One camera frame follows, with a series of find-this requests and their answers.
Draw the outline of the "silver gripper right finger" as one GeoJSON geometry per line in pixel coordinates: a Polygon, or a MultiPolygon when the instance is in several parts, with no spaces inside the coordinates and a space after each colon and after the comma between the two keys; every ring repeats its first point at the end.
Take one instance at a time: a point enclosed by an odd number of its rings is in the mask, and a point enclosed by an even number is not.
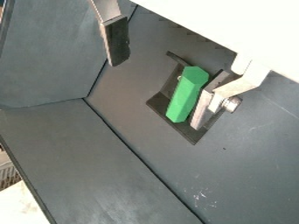
{"type": "Polygon", "coordinates": [[[197,130],[203,125],[207,111],[216,113],[227,107],[232,113],[240,104],[237,95],[257,88],[271,69],[247,57],[237,54],[231,71],[237,75],[221,72],[200,92],[200,98],[190,118],[190,127],[197,130]]]}

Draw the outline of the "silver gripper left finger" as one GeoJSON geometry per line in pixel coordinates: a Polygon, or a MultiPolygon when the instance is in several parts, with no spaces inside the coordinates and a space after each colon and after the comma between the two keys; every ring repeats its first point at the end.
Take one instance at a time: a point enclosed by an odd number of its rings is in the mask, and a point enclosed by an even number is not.
{"type": "Polygon", "coordinates": [[[108,64],[116,67],[128,60],[130,53],[126,16],[121,14],[117,0],[88,1],[97,17],[108,64]]]}

